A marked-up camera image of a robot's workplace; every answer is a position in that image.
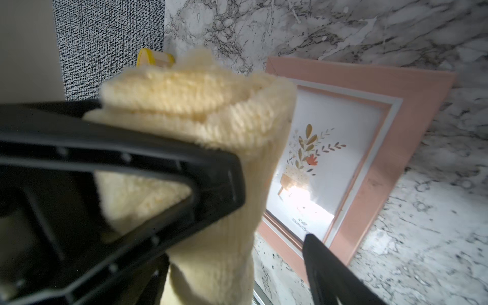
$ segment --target white picture mat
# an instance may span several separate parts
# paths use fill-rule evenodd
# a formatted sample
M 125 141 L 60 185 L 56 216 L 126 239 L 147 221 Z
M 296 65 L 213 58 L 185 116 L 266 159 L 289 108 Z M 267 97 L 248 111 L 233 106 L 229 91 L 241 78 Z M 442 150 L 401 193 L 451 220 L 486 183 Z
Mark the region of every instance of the white picture mat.
M 271 183 L 267 209 L 301 240 L 308 232 L 319 239 L 325 237 L 361 160 L 374 140 L 383 112 L 384 109 L 368 104 L 298 90 L 297 107 L 288 139 L 295 148 L 288 145 L 280 158 Z M 306 176 L 308 189 L 282 189 L 280 181 L 285 167 L 295 167 L 293 160 L 289 164 L 289 152 L 297 155 L 300 148 L 298 136 L 305 138 L 308 124 L 312 126 L 311 137 L 321 132 L 330 135 L 318 144 L 317 164 L 304 164 L 300 176 Z M 321 151 L 322 146 L 328 150 L 328 144 L 334 147 L 337 142 L 346 147 L 339 145 L 339 149 Z
M 366 173 L 369 170 L 369 167 L 371 166 L 379 148 L 381 147 L 383 140 L 388 132 L 388 130 L 391 127 L 391 124 L 393 123 L 400 106 L 402 104 L 403 99 L 398 98 L 398 97 L 391 97 L 391 96 L 386 96 L 382 94 L 376 94 L 376 93 L 371 93 L 371 92 L 366 92 L 366 91 L 360 91 L 360 90 L 353 90 L 353 89 L 348 89 L 348 88 L 343 88 L 343 87 L 337 87 L 337 86 L 332 86 L 332 85 L 326 85 L 326 84 L 321 84 L 321 83 L 316 83 L 316 82 L 310 82 L 310 81 L 303 81 L 303 80 L 296 80 L 296 79 L 290 79 L 292 80 L 296 85 L 301 85 L 304 87 L 309 87 L 309 88 L 314 88 L 314 89 L 319 89 L 319 90 L 325 90 L 325 91 L 330 91 L 330 92 L 335 92 L 335 93 L 340 93 L 344 95 L 350 95 L 353 97 L 357 98 L 362 98 L 362 99 L 368 99 L 372 101 L 377 101 L 377 102 L 383 102 L 387 104 L 391 104 L 391 108 L 388 112 L 388 115 L 380 128 L 380 131 L 376 138 L 374 139 L 374 143 L 372 145 L 372 148 L 366 157 L 366 161 L 363 164 L 362 168 L 360 169 L 359 175 L 356 178 L 352 189 L 348 195 L 348 198 L 346 199 L 346 202 L 344 206 L 342 207 L 341 211 L 339 212 L 339 215 L 337 216 L 336 222 L 334 223 L 334 226 L 332 227 L 331 233 L 328 237 L 328 239 L 325 242 L 326 246 L 330 246 L 332 241 L 334 240 L 337 231 L 339 227 L 342 224 L 342 221 L 344 220 L 344 217 L 346 213 L 348 212 L 350 206 L 352 205 L 352 201 L 357 195 L 357 192 L 359 191 L 359 187 L 364 181 L 364 178 L 366 176 Z

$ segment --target marble countertop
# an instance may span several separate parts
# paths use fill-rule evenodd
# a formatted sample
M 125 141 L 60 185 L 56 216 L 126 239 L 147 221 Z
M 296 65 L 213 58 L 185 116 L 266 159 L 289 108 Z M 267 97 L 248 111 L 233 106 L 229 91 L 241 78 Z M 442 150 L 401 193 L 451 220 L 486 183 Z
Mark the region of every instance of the marble countertop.
M 488 5 L 480 0 L 172 0 L 164 50 L 203 45 L 240 73 L 268 56 L 455 71 L 441 111 L 352 261 L 388 304 L 488 304 Z M 257 236 L 274 305 L 308 287 Z

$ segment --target knitted fabric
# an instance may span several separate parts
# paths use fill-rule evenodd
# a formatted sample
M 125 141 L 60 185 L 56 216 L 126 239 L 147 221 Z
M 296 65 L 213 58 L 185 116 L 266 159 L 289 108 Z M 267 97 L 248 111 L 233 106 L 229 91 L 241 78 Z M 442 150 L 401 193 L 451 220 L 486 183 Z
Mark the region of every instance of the knitted fabric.
M 246 77 L 195 50 L 171 68 L 123 72 L 100 90 L 104 107 L 84 119 L 197 143 L 239 156 L 244 206 L 168 250 L 171 266 L 163 305 L 249 305 L 254 232 L 296 101 L 289 80 L 265 73 Z M 181 183 L 97 172 L 107 221 L 126 233 L 189 196 Z

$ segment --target orange flower illustration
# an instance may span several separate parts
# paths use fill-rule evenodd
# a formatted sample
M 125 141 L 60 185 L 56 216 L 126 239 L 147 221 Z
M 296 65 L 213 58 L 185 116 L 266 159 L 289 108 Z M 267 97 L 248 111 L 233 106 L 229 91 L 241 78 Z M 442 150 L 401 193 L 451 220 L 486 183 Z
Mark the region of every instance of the orange flower illustration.
M 318 162 L 316 161 L 317 160 L 317 157 L 314 157 L 313 154 L 311 154 L 310 156 L 308 156 L 305 161 L 307 162 L 308 165 L 311 165 L 311 166 L 315 166 L 318 164 Z

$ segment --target picture frame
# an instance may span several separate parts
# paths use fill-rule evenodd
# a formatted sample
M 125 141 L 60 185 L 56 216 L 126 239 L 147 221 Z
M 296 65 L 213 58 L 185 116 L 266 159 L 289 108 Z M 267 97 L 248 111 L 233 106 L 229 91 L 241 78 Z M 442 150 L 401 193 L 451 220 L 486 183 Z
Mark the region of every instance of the picture frame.
M 446 98 L 455 76 L 444 71 L 286 57 L 269 57 L 266 72 L 292 80 L 298 88 L 298 99 L 289 147 L 278 164 L 268 195 L 268 209 L 258 232 L 306 282 L 302 240 L 308 229 L 303 224 L 310 224 L 296 221 L 294 215 L 302 208 L 306 215 L 306 208 L 315 206 L 313 201 L 308 206 L 303 204 L 314 192 L 309 186 L 303 186 L 312 184 L 315 177 L 309 174 L 322 176 L 314 182 L 319 193 L 327 191 L 334 195 L 334 199 L 328 200 L 321 200 L 323 194 L 315 196 L 315 201 L 320 201 L 322 206 L 331 206 L 324 208 L 330 210 L 324 214 L 315 207 L 318 212 L 314 213 L 322 218 L 310 218 L 315 222 L 310 232 L 323 234 L 318 238 L 348 265 Z M 305 104 L 313 109 L 302 111 Z M 322 120 L 317 115 L 320 112 L 331 113 L 327 114 L 328 119 Z M 305 126 L 307 120 L 315 123 Z M 335 140 L 332 146 L 322 143 L 327 137 L 320 128 L 314 130 L 313 125 L 326 128 L 324 121 L 342 125 L 340 133 L 356 146 Z M 332 156 L 330 147 L 334 158 L 340 156 L 335 153 L 338 149 L 345 152 L 351 147 L 349 155 L 344 153 L 342 159 L 329 163 L 336 171 L 347 164 L 340 171 L 346 172 L 340 179 L 331 178 L 327 165 L 320 167 L 321 161 L 317 160 L 325 160 L 324 151 Z M 295 207 L 292 200 L 291 205 L 280 203 L 286 196 L 292 198 L 296 190 L 305 192 L 307 199 L 299 197 L 295 201 L 299 205 Z M 285 199 L 284 191 L 291 192 Z

